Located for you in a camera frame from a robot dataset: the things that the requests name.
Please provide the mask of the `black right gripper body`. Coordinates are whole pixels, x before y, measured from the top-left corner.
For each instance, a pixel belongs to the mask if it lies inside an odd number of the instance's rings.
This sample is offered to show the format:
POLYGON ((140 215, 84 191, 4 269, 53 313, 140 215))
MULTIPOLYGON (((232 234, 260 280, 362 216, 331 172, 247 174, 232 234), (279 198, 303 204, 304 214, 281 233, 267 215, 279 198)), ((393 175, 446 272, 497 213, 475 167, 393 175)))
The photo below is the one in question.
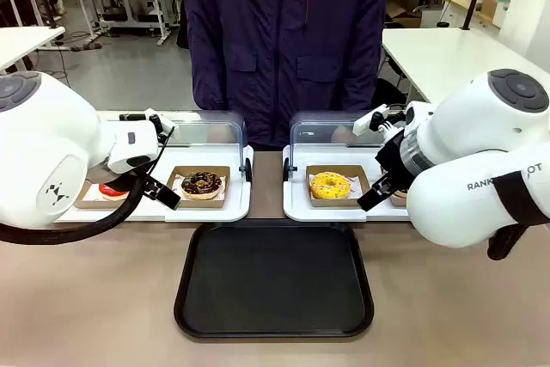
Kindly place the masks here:
POLYGON ((383 174, 378 180, 382 185, 411 185, 414 175, 406 168, 400 155, 400 145, 404 132, 398 132, 390 138, 377 152, 375 159, 383 174))

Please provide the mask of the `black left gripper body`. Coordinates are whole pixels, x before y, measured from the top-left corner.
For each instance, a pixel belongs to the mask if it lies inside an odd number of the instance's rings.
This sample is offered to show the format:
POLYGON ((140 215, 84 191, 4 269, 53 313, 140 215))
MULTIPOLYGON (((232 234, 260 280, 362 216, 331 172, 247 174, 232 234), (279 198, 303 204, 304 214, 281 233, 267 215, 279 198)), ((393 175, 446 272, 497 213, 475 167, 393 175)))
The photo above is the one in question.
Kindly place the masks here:
POLYGON ((144 177, 148 174, 152 164, 145 163, 142 166, 131 169, 123 174, 121 174, 116 180, 113 180, 113 184, 133 184, 136 178, 144 177))

